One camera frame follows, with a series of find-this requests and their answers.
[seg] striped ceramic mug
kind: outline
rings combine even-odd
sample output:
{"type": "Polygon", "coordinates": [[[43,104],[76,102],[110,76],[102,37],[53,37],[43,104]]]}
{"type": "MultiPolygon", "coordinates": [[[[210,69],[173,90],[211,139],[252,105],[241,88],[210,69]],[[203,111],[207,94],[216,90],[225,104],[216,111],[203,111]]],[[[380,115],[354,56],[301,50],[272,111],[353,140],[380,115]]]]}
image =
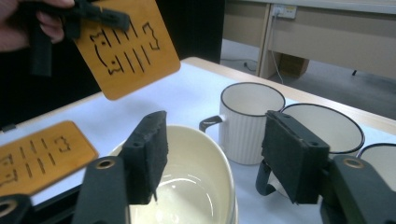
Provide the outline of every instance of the striped ceramic mug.
{"type": "Polygon", "coordinates": [[[280,111],[285,97],[272,87],[254,82],[236,83],[221,93],[219,115],[204,119],[200,130],[219,123],[219,145],[228,159],[241,164],[262,161],[268,110],[280,111]]]}

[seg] electrical outlet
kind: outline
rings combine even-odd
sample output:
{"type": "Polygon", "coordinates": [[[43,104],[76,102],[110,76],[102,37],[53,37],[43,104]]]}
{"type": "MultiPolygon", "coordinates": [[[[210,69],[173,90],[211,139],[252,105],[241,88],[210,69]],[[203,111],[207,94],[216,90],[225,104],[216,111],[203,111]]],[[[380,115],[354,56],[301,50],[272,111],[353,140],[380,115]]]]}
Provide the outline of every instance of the electrical outlet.
{"type": "Polygon", "coordinates": [[[273,16],[279,18],[295,19],[297,6],[274,4],[273,16]]]}

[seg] cardboard box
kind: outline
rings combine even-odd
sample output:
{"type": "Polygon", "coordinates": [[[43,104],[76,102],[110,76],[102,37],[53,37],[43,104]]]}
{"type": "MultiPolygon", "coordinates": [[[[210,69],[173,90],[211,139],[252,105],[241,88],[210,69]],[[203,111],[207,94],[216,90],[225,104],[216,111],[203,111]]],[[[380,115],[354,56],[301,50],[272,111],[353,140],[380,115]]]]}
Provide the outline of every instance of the cardboard box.
{"type": "Polygon", "coordinates": [[[281,75],[300,77],[306,72],[309,60],[282,54],[280,57],[279,72],[281,75]]]}

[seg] wooden board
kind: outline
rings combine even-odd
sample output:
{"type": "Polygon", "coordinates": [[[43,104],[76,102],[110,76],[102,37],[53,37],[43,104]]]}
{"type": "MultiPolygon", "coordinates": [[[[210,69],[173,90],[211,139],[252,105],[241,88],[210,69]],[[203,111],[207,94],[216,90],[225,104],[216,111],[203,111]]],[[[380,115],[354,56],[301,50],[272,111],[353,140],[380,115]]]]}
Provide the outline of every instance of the wooden board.
{"type": "Polygon", "coordinates": [[[116,100],[176,72],[180,60],[154,0],[103,0],[95,5],[127,13],[127,32],[83,21],[76,44],[105,97],[116,100]]]}
{"type": "Polygon", "coordinates": [[[32,195],[97,157],[72,121],[25,136],[0,147],[0,196],[32,195]]]}

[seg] hand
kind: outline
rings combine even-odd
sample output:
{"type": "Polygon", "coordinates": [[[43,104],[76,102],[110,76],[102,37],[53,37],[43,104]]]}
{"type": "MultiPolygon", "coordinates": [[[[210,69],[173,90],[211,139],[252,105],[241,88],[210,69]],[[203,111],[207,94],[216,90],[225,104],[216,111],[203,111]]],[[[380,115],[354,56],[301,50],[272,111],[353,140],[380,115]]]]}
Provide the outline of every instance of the hand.
{"type": "MultiPolygon", "coordinates": [[[[21,1],[26,0],[0,0],[0,52],[29,46],[29,36],[25,24],[15,14],[21,1]]],[[[72,7],[74,5],[74,0],[34,1],[42,1],[55,7],[72,7]]],[[[41,11],[38,11],[36,16],[41,23],[41,29],[51,38],[52,43],[59,42],[64,38],[60,18],[41,11]]]]}

